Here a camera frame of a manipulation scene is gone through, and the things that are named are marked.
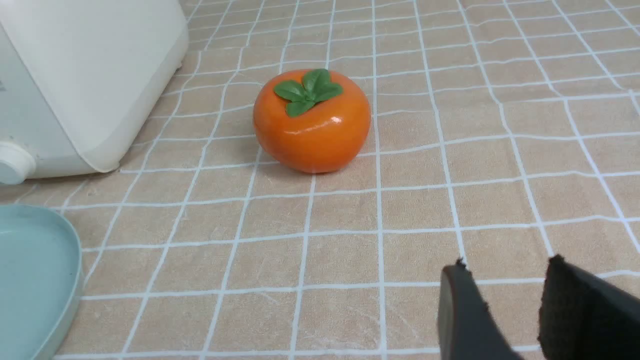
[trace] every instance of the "beige tablecloth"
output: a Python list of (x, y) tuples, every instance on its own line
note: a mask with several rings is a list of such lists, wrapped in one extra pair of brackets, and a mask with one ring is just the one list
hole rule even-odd
[[(190, 52), (122, 168), (0, 190), (82, 237), (59, 359), (439, 359), (458, 257), (527, 359), (549, 256), (640, 294), (637, 0), (182, 7)], [(259, 149), (252, 104), (319, 67), (362, 87), (372, 127), (307, 176)]]

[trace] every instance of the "green leaf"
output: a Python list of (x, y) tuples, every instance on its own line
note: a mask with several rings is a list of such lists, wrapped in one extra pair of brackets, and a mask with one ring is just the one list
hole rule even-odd
[(305, 100), (305, 89), (293, 80), (287, 80), (277, 84), (273, 88), (273, 91), (275, 91), (279, 97), (290, 101)]
[(316, 91), (316, 102), (327, 101), (342, 94), (342, 86), (338, 83), (328, 83)]
[(315, 102), (316, 95), (309, 90), (305, 90), (305, 101)]
[(331, 75), (327, 69), (311, 70), (302, 77), (302, 85), (311, 93), (331, 82)]
[(296, 117), (304, 114), (305, 111), (313, 108), (315, 103), (313, 101), (295, 101), (287, 104), (287, 115), (290, 117)]

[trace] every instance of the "white plastic container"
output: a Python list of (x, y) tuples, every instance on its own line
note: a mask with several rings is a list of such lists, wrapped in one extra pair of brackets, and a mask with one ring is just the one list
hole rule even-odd
[(188, 42), (177, 0), (0, 0), (0, 183), (116, 169)]

